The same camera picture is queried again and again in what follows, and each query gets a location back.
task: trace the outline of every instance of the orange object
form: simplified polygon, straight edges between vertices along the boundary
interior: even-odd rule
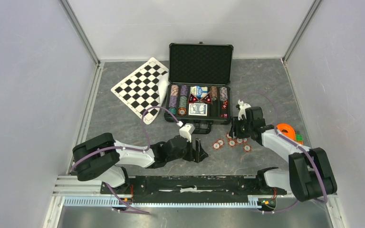
[[[287,136],[288,138],[290,138],[291,140],[295,141],[296,140],[296,132],[295,129],[293,129],[292,126],[290,126],[289,124],[286,123],[280,123],[276,126],[276,128],[278,130],[280,130],[285,136]]]

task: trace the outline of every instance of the chessboard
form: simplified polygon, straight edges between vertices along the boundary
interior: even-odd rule
[[[139,118],[153,106],[161,106],[166,87],[164,83],[159,88],[159,83],[168,81],[168,68],[155,58],[149,59],[145,64],[128,75],[111,91],[128,106]],[[144,123],[150,124],[159,114],[159,108],[151,109],[144,117]]]

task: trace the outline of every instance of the black foam lining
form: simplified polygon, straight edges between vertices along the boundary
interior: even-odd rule
[[[226,85],[230,82],[232,45],[171,44],[172,83]]]

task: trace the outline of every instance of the purple cable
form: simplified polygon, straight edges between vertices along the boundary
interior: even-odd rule
[[[178,119],[169,111],[167,110],[166,108],[163,108],[161,106],[153,106],[153,107],[150,107],[148,109],[146,109],[146,111],[144,112],[144,114],[142,115],[142,119],[141,119],[141,126],[142,126],[142,129],[144,131],[144,134],[146,136],[146,139],[147,139],[147,143],[148,143],[148,147],[145,149],[145,150],[141,150],[141,149],[137,149],[137,148],[132,148],[132,147],[122,147],[122,146],[109,146],[109,147],[106,147],[106,148],[103,148],[103,149],[100,149],[100,150],[97,150],[97,151],[94,151],[88,155],[86,155],[85,157],[79,159],[77,162],[75,162],[75,164],[73,164],[72,168],[70,169],[71,171],[75,171],[76,167],[84,162],[86,159],[96,155],[96,154],[99,154],[101,152],[104,152],[104,151],[109,151],[109,150],[114,150],[114,149],[128,149],[128,150],[132,150],[132,151],[137,151],[137,152],[145,152],[145,151],[148,151],[150,149],[150,139],[149,139],[149,135],[147,134],[146,132],[146,128],[144,126],[144,116],[148,113],[149,110],[153,109],[153,108],[160,108],[160,109],[164,109],[165,111],[167,111],[172,117],[173,119],[175,120],[176,123],[178,123]],[[147,211],[143,211],[143,210],[139,210],[139,209],[136,209],[130,205],[128,205],[127,203],[125,203],[122,199],[119,198],[119,196],[117,196],[117,194],[113,191],[113,189],[111,188],[111,186],[109,184],[107,184],[107,187],[110,189],[110,192],[122,203],[124,204],[127,208],[130,208],[132,210],[135,210],[135,211],[126,211],[126,210],[122,210],[120,211],[121,213],[130,213],[130,214],[149,214],[149,212]]]
[[[316,173],[316,176],[317,176],[317,179],[318,179],[318,183],[320,185],[320,188],[321,188],[321,191],[322,191],[322,194],[323,194],[323,197],[324,197],[324,200],[320,200],[320,199],[315,199],[321,203],[327,203],[328,202],[328,196],[327,196],[327,191],[325,189],[325,186],[324,186],[324,183],[322,181],[322,178],[321,178],[321,175],[317,169],[317,166],[316,164],[314,163],[313,161],[313,158],[310,156],[310,154],[308,153],[308,151],[306,149],[304,149],[300,144],[296,143],[295,141],[291,140],[290,138],[286,137],[284,134],[282,134],[281,132],[278,131],[278,129],[276,128],[276,125],[278,123],[278,120],[279,120],[279,112],[278,112],[278,107],[276,106],[276,104],[272,101],[271,98],[269,98],[266,94],[264,94],[263,92],[258,92],[258,91],[254,91],[254,92],[249,92],[248,93],[249,95],[250,94],[259,94],[261,96],[263,96],[264,98],[266,98],[270,103],[271,105],[273,106],[273,109],[275,110],[275,114],[276,114],[276,120],[275,120],[275,123],[274,123],[274,126],[275,126],[275,133],[278,135],[278,137],[282,138],[283,140],[287,141],[288,143],[296,146],[296,148],[298,148],[299,150],[301,150],[307,157],[307,159],[310,161],[311,163],[311,166],[313,167],[313,170],[314,172]],[[274,214],[274,213],[279,213],[279,212],[284,212],[284,211],[287,211],[288,209],[291,209],[293,208],[294,206],[296,206],[297,204],[299,203],[298,200],[296,200],[296,202],[294,204],[292,204],[291,206],[289,206],[288,208],[285,208],[285,209],[280,209],[280,210],[277,210],[277,211],[264,211],[264,213],[267,213],[267,214]]]

